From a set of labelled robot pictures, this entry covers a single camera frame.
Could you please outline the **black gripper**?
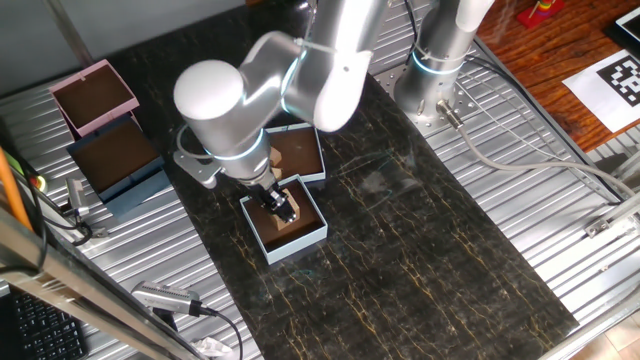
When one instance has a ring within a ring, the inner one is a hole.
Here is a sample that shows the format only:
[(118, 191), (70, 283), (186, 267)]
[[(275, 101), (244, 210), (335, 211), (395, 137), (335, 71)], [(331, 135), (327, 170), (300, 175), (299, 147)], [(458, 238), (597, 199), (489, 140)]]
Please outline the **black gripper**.
[(298, 218), (288, 195), (282, 192), (274, 175), (251, 179), (245, 181), (244, 185), (262, 208), (271, 215), (277, 215), (284, 223), (292, 223)]

